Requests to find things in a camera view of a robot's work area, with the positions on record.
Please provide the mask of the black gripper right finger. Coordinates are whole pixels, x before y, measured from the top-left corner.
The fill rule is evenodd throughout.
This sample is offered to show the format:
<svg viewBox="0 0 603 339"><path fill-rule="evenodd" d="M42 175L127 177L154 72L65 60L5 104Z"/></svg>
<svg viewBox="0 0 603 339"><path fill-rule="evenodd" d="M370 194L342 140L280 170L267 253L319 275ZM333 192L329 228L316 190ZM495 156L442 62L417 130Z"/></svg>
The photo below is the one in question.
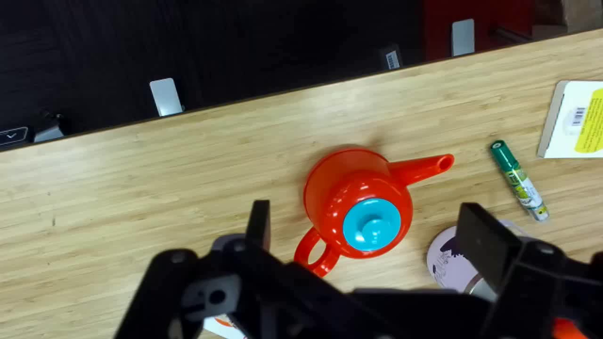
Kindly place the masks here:
<svg viewBox="0 0 603 339"><path fill-rule="evenodd" d="M521 241L478 204L461 204L457 215L457 247L478 275L498 290Z"/></svg>

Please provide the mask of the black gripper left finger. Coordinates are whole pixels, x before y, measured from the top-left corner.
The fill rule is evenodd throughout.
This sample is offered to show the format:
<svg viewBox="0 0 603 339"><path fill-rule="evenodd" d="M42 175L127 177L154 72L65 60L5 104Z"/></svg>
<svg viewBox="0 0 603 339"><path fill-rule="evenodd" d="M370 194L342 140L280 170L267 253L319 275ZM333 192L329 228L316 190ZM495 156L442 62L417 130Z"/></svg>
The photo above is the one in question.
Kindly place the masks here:
<svg viewBox="0 0 603 339"><path fill-rule="evenodd" d="M244 230L244 237L255 247L267 251L270 237L270 213L267 200L253 200Z"/></svg>

